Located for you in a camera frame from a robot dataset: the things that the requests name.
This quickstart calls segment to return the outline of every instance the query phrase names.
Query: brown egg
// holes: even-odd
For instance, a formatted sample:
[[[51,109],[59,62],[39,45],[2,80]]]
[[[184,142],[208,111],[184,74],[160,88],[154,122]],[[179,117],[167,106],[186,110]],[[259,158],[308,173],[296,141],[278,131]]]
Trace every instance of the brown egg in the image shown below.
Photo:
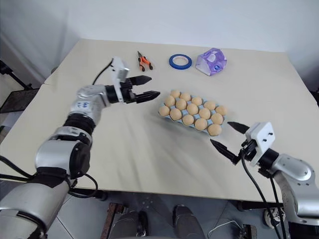
[[[159,108],[159,114],[160,114],[161,116],[168,116],[168,115],[169,115],[169,111],[170,111],[170,109],[169,109],[169,107],[167,107],[167,106],[161,106],[161,107]]]
[[[195,121],[195,128],[197,130],[204,130],[207,127],[207,120],[199,118]]]
[[[199,110],[199,116],[204,118],[204,119],[209,119],[210,118],[210,111],[207,108],[202,108]]]
[[[210,118],[212,121],[213,121],[213,123],[215,123],[215,124],[222,124],[223,123],[223,116],[220,114],[220,113],[215,113],[215,114],[213,114],[212,116],[211,116],[211,118]]]
[[[221,133],[221,126],[219,124],[211,124],[208,128],[207,131],[210,136],[216,136]]]
[[[173,90],[170,92],[170,95],[173,96],[174,98],[178,98],[180,96],[180,91]]]
[[[222,116],[227,114],[227,108],[225,106],[218,106],[215,111],[220,113]]]
[[[180,111],[185,110],[186,106],[187,106],[187,103],[184,99],[179,99],[175,105],[175,107],[178,108]]]
[[[174,109],[171,109],[169,116],[171,117],[171,119],[173,121],[180,120],[181,119],[181,112],[179,109],[174,108]]]
[[[214,101],[206,101],[204,107],[208,108],[210,111],[213,111],[216,107],[216,104]]]
[[[182,119],[184,125],[191,125],[194,123],[194,117],[191,115],[185,115]]]
[[[201,99],[201,97],[194,97],[193,99],[191,99],[191,102],[199,106],[202,104],[203,100]]]
[[[175,105],[175,98],[173,96],[167,96],[164,103],[168,107],[173,106]]]
[[[190,115],[193,116],[193,115],[195,115],[195,114],[198,113],[198,107],[197,107],[197,105],[191,103],[191,104],[189,104],[189,105],[187,106],[187,111],[188,111],[188,113],[189,113]]]
[[[184,99],[186,101],[190,101],[190,94],[189,93],[181,93],[179,96],[181,99]]]

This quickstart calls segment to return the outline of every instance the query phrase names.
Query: purple tissue box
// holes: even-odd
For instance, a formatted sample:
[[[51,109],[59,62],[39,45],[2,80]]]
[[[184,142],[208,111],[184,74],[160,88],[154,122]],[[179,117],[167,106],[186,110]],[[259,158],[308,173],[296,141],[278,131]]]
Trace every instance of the purple tissue box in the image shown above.
[[[220,49],[211,48],[198,56],[196,68],[207,76],[212,76],[222,71],[226,66],[226,62],[226,57]]]

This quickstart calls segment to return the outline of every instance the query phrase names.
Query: egg carton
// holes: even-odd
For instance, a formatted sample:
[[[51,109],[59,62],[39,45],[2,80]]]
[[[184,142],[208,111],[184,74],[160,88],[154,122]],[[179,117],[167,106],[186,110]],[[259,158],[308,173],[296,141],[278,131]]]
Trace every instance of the egg carton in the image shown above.
[[[187,102],[186,102],[187,105],[191,104],[191,100],[192,100],[194,97],[196,97],[196,96],[190,95],[190,101],[187,101]],[[201,99],[202,99],[202,104],[199,105],[199,106],[197,106],[197,107],[198,107],[198,112],[200,111],[200,109],[204,108],[204,104],[208,101],[208,100],[203,99],[203,98],[201,98]],[[169,107],[170,110],[172,110],[172,109],[174,109],[174,108],[176,108],[176,107],[175,107],[175,106],[170,106],[170,107]],[[213,114],[215,114],[215,113],[216,113],[215,110],[210,111],[210,115],[211,115],[211,116],[212,116]],[[181,111],[181,119],[179,119],[179,120],[172,120],[171,117],[170,117],[170,115],[168,115],[168,116],[161,116],[161,117],[165,117],[165,118],[167,118],[167,119],[170,119],[170,120],[173,121],[173,122],[181,123],[183,126],[186,126],[186,127],[192,127],[192,128],[194,128],[196,131],[203,132],[203,133],[206,133],[206,134],[208,134],[209,136],[211,136],[211,135],[208,133],[208,131],[207,131],[207,128],[208,128],[211,124],[213,124],[213,121],[212,121],[211,119],[207,119],[207,120],[206,120],[206,121],[207,121],[207,127],[206,127],[206,129],[204,129],[204,130],[198,130],[198,129],[195,128],[195,122],[196,122],[197,119],[200,119],[200,118],[201,118],[200,115],[199,115],[199,114],[193,115],[193,117],[194,117],[194,123],[193,123],[193,124],[190,124],[190,125],[185,125],[185,124],[183,123],[182,119],[183,119],[183,117],[184,117],[185,115],[189,115],[189,113],[188,113],[188,111],[187,111],[186,109]],[[223,125],[224,125],[225,120],[226,120],[226,116],[223,116],[223,123],[220,125],[222,128],[223,128]]]

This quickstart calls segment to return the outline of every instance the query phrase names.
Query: black cable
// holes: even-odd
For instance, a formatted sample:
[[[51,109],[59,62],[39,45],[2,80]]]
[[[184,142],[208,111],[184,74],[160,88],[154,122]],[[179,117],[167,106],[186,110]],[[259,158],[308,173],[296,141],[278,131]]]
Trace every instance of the black cable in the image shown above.
[[[109,66],[111,66],[112,65],[112,63],[113,63],[113,58],[112,58],[112,60],[110,61],[110,63],[106,66],[106,67],[104,67],[103,68],[103,70],[102,71],[100,71],[100,73],[95,77],[95,79],[94,79],[94,81],[93,81],[93,83],[92,83],[92,85],[94,85],[95,84],[95,82],[97,81],[97,79],[100,77],[100,75],[106,70],[106,69],[108,69],[109,68]]]
[[[275,183],[274,183],[273,177],[270,177],[270,182],[271,182],[271,186],[273,187],[275,200],[276,200],[276,204],[277,204],[277,209],[278,209],[278,212],[279,212],[280,225],[281,225],[281,229],[283,231],[283,238],[287,239],[286,229],[285,229],[285,224],[284,224],[284,219],[283,219],[283,214],[282,214],[281,207],[280,207],[280,204],[279,204],[279,200],[278,200],[277,191],[276,191],[276,187],[275,187]]]
[[[21,182],[28,182],[31,180],[29,178],[22,178],[22,177],[7,175],[7,174],[0,174],[0,179],[10,179],[10,180],[16,180]]]
[[[259,195],[261,196],[261,198],[262,198],[262,200],[263,200],[263,202],[264,202],[264,204],[265,204],[265,207],[267,208],[267,211],[268,211],[268,214],[269,214],[269,216],[270,216],[271,222],[272,222],[273,225],[274,225],[274,228],[275,228],[277,237],[278,237],[278,239],[281,239],[281,236],[280,236],[280,234],[279,234],[279,231],[278,231],[278,229],[277,229],[277,227],[276,227],[276,225],[275,225],[274,216],[273,216],[273,214],[272,214],[271,211],[270,211],[269,205],[268,205],[268,203],[267,203],[267,201],[266,201],[266,199],[265,199],[265,197],[264,197],[264,194],[263,194],[263,192],[261,191],[260,187],[258,186],[258,183],[255,181],[254,177],[253,177],[253,176],[250,174],[250,172],[248,171],[248,168],[247,168],[247,166],[246,166],[245,159],[244,159],[244,154],[241,153],[241,155],[242,155],[242,156],[241,156],[241,163],[243,164],[243,167],[244,167],[244,169],[245,169],[245,172],[247,173],[248,177],[250,178],[250,180],[253,182],[253,184],[254,184],[255,187],[257,188],[257,191],[259,192]]]
[[[12,163],[10,160],[8,160],[6,157],[3,157],[0,155],[0,161],[5,163],[7,166],[9,166],[10,168],[12,168],[14,171],[16,171],[17,173],[23,175],[24,177],[27,177],[29,179],[31,179],[33,176],[24,172],[22,169],[20,169],[18,166],[16,166],[14,163]]]
[[[91,198],[91,197],[93,197],[95,194],[96,194],[96,192],[98,191],[98,183],[96,182],[96,180],[92,177],[92,176],[90,176],[89,174],[84,174],[85,176],[87,176],[89,179],[91,179],[92,181],[93,181],[93,183],[94,183],[94,185],[95,185],[95,190],[93,191],[93,193],[91,193],[91,194],[89,194],[89,195],[80,195],[80,194],[77,194],[77,193],[73,193],[72,192],[72,190],[70,190],[69,192],[68,192],[68,194],[70,194],[71,196],[74,196],[74,197],[76,197],[76,198]]]

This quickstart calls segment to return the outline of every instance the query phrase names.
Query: blue tape roll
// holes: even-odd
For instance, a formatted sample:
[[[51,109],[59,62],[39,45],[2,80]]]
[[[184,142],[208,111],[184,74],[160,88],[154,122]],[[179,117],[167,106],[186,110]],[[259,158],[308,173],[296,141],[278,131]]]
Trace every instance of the blue tape roll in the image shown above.
[[[186,65],[176,65],[174,63],[174,59],[175,58],[182,58],[182,59],[185,59],[188,61],[188,63]],[[186,55],[183,55],[183,54],[175,54],[175,55],[172,55],[170,58],[169,58],[169,64],[171,67],[175,68],[175,69],[178,69],[178,70],[185,70],[187,68],[189,68],[191,66],[191,58],[189,56],[186,56]]]

